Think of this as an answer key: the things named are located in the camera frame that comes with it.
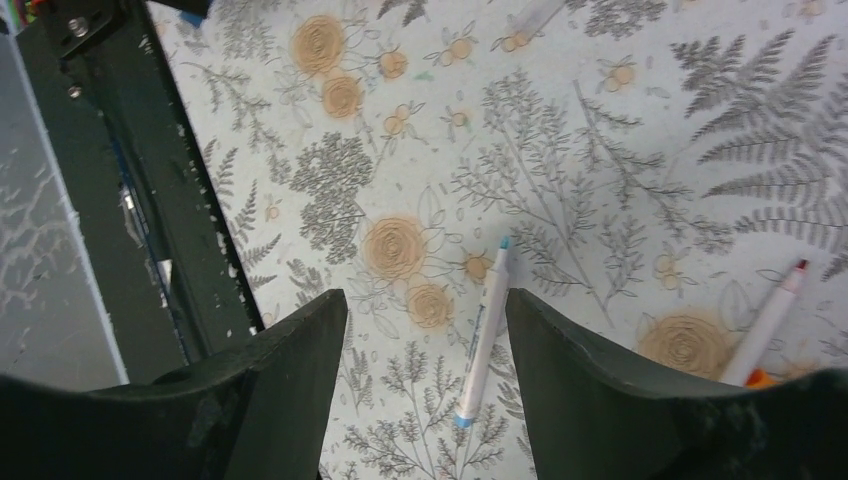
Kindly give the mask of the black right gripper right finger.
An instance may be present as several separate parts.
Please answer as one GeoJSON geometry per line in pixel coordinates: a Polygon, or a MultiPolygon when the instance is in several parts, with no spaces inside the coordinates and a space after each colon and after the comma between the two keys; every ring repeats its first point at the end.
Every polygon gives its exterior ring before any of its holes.
{"type": "Polygon", "coordinates": [[[505,307],[541,479],[843,479],[847,373],[764,389],[689,375],[525,289],[505,307]]]}

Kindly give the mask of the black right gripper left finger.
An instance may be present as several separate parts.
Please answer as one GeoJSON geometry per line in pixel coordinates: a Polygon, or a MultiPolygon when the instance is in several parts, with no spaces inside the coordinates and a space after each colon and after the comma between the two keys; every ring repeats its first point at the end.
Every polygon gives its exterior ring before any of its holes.
{"type": "Polygon", "coordinates": [[[5,479],[316,479],[346,332],[340,289],[150,384],[1,380],[5,479]]]}

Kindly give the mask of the white pen blue tip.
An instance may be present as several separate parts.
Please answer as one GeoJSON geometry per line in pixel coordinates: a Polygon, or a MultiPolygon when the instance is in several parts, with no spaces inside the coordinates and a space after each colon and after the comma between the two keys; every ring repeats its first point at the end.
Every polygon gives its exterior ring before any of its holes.
{"type": "Polygon", "coordinates": [[[503,237],[494,263],[485,277],[474,334],[469,345],[462,392],[454,413],[454,424],[461,429],[468,429],[473,424],[481,407],[491,353],[501,329],[509,289],[509,249],[510,240],[503,237]]]}

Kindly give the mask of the white pen orange cap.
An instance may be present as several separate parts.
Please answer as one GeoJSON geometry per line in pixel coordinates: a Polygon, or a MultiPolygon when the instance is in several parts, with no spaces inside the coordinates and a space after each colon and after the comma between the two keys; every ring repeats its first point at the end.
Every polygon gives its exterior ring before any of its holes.
{"type": "Polygon", "coordinates": [[[766,298],[747,334],[742,338],[719,382],[744,386],[757,368],[778,328],[794,305],[807,275],[809,261],[799,260],[766,298]]]}

